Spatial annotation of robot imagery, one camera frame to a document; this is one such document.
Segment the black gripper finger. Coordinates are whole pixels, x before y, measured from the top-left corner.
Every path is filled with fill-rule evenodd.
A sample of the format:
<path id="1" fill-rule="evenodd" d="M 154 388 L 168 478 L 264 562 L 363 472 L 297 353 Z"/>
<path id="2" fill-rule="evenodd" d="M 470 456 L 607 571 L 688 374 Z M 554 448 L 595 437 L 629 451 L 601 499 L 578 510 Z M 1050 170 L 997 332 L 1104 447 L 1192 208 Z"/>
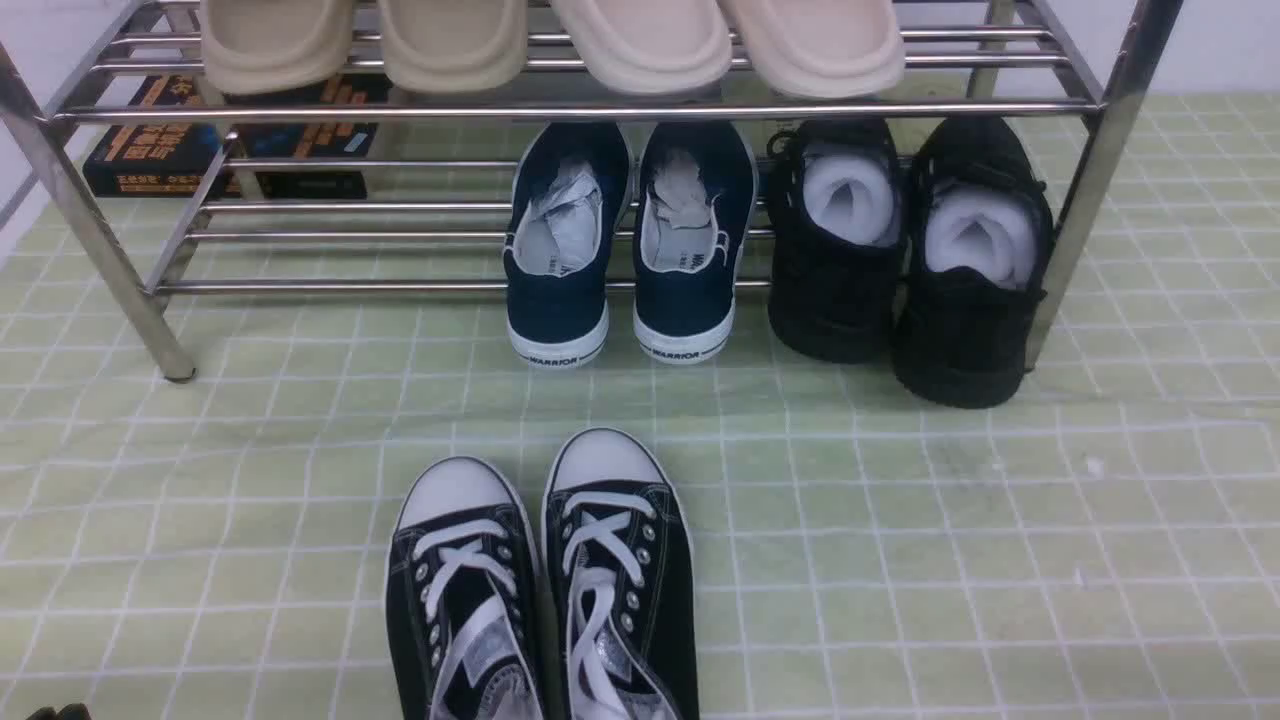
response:
<path id="1" fill-rule="evenodd" d="M 92 716 L 84 703 L 73 703 L 58 711 L 58 720 L 92 720 Z"/>

